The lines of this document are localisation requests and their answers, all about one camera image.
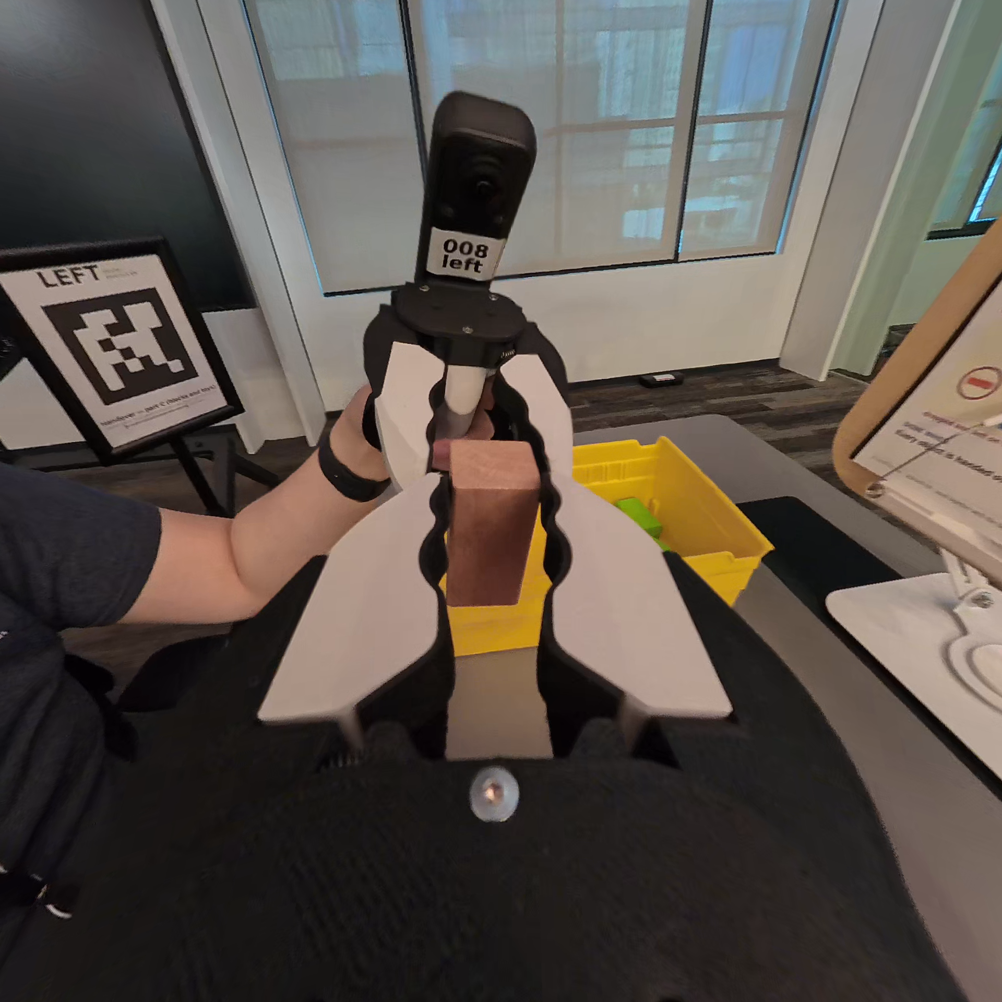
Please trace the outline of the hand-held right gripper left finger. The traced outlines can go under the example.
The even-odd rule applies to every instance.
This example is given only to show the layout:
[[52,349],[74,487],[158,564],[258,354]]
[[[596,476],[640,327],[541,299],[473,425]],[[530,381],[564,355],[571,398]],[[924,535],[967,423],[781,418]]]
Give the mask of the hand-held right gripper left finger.
[[347,720],[420,667],[452,665],[440,585],[448,501],[444,475],[428,473],[332,547],[259,721]]

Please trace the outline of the black wristband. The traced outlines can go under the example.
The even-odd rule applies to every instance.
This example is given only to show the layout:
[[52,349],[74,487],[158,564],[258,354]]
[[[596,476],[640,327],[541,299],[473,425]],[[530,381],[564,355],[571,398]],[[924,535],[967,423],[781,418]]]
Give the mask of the black wristband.
[[329,435],[320,440],[316,455],[324,478],[348,500],[367,504],[381,498],[391,486],[389,478],[383,480],[365,478],[345,465],[333,451]]

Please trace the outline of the yellow plastic bin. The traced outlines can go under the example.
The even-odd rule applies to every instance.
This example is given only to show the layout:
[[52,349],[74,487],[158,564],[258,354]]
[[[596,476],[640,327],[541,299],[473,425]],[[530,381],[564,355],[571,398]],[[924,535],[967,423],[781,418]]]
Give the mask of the yellow plastic bin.
[[[638,498],[661,522],[661,538],[672,552],[729,606],[772,550],[767,537],[722,490],[663,436],[650,445],[620,440],[576,446],[573,478],[613,506],[623,498]],[[449,608],[458,657],[538,645],[550,588],[543,567],[545,541],[537,519],[516,605]]]

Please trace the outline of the white metal stand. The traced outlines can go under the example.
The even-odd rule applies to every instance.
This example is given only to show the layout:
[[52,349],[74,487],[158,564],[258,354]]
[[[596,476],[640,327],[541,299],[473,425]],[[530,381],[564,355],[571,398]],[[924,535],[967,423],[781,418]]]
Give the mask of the white metal stand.
[[1000,540],[902,473],[870,484],[866,494],[931,539],[945,570],[835,591],[826,608],[1000,779]]

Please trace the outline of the glass wall panel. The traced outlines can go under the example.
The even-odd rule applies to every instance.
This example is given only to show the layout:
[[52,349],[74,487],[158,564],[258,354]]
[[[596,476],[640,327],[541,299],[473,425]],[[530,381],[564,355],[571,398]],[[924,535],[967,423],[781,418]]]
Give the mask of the glass wall panel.
[[788,227],[837,2],[245,2],[319,287],[414,269],[434,112],[527,113],[502,276],[768,255]]

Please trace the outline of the framed black-white marker sign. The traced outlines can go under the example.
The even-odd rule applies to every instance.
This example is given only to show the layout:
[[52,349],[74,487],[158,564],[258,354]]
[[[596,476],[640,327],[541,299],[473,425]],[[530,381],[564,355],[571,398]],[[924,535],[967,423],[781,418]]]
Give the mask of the framed black-white marker sign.
[[3,250],[1,318],[104,465],[244,414],[161,235]]

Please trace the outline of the dark wall screen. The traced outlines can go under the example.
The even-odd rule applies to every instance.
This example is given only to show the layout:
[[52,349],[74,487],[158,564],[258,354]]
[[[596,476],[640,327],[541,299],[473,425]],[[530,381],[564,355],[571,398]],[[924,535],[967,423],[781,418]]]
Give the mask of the dark wall screen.
[[164,237],[204,312],[257,305],[150,2],[1,3],[1,246]]

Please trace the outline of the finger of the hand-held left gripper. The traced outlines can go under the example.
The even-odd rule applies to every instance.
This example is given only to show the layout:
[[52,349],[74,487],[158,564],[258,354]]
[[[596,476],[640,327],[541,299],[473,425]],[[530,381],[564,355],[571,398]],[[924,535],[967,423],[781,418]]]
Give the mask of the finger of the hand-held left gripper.
[[508,394],[513,423],[533,444],[537,463],[548,473],[571,478],[573,427],[557,382],[538,355],[515,355],[499,369],[499,396]]
[[375,398],[375,417],[384,461],[397,491],[404,491],[429,472],[436,405],[446,366],[419,344],[394,342],[382,391]]

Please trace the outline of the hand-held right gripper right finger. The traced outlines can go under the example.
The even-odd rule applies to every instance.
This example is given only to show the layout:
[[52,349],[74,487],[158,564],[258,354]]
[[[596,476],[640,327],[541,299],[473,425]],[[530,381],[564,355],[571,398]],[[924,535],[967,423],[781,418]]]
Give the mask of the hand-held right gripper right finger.
[[733,711],[658,543],[572,476],[554,473],[569,570],[551,589],[560,647],[645,717]]

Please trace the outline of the natural wooden block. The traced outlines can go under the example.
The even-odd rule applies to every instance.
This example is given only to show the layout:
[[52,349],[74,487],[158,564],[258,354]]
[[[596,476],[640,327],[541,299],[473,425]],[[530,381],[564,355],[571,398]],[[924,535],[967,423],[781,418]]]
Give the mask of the natural wooden block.
[[524,441],[460,440],[450,450],[449,607],[516,605],[539,509],[541,475]]

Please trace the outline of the black sign easel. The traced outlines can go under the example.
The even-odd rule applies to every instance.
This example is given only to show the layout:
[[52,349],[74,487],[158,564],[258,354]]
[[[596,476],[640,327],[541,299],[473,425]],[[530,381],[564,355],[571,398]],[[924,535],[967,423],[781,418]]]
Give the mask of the black sign easel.
[[230,429],[175,435],[165,444],[211,517],[232,519],[235,516],[237,478],[243,477],[269,490],[282,482],[279,474],[241,453],[236,432]]

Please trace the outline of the person's dark clothing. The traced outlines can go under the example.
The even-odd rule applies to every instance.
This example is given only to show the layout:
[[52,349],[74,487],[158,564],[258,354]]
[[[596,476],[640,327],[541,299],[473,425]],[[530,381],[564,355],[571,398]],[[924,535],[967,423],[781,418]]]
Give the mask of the person's dark clothing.
[[50,474],[2,465],[2,924],[97,825],[111,755],[95,696],[66,666],[67,629],[132,609],[156,561],[157,508]]

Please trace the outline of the instruction sheet on wooden board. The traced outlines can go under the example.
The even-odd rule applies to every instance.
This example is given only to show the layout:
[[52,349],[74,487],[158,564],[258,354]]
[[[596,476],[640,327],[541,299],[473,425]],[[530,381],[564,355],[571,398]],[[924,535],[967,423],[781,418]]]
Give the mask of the instruction sheet on wooden board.
[[[870,484],[883,477],[858,465],[855,454],[939,361],[997,285],[1000,286],[1000,235],[990,232],[946,283],[838,429],[833,444],[837,474],[854,493],[884,514],[897,519],[866,494]],[[963,515],[969,525],[1000,540],[1000,523],[973,521]]]

